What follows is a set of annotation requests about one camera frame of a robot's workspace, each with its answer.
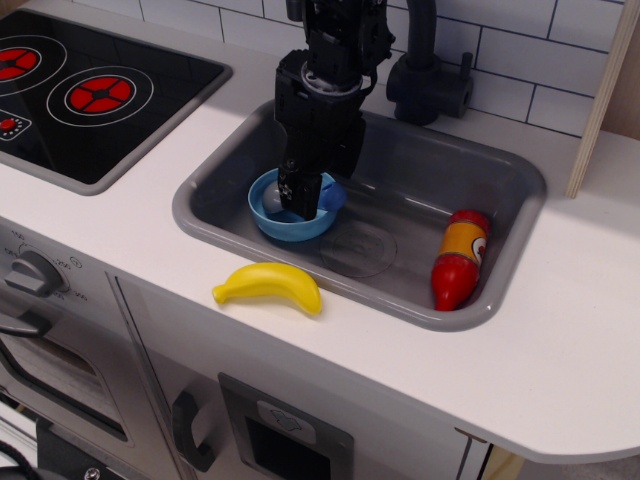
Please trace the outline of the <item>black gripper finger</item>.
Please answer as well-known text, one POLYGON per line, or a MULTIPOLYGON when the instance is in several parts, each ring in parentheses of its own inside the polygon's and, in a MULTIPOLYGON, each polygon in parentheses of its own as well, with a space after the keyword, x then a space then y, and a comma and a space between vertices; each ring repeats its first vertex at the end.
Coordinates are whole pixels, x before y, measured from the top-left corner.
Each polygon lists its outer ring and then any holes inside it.
POLYGON ((347 144, 338 145, 332 153, 332 162, 329 172, 344 178, 350 178, 359 160, 361 147, 347 144))
POLYGON ((281 206, 305 221, 316 217, 321 185, 320 173, 289 171, 284 167, 278 169, 277 186, 281 206))

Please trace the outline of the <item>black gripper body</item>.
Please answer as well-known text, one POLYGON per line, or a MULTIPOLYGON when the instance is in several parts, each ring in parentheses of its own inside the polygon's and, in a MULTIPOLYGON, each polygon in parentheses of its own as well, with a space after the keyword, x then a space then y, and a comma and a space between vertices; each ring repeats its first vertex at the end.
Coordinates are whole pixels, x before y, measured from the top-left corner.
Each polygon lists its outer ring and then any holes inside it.
POLYGON ((360 111, 361 90, 326 95, 303 78, 306 50, 293 50, 276 69, 275 120, 284 128, 286 146, 281 167, 305 173, 329 172, 333 150, 340 144, 360 146, 366 123, 360 111))

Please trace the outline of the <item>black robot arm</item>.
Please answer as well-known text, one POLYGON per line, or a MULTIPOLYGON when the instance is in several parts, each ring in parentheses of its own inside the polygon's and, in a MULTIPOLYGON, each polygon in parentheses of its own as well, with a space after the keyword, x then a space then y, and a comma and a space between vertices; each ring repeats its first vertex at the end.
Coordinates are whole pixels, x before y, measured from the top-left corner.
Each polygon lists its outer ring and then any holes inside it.
POLYGON ((366 123, 360 108, 391 55, 384 1, 289 1, 287 17, 304 27, 306 48, 279 63, 274 118, 286 134, 277 185, 282 206, 316 216, 323 173, 350 177, 366 123))

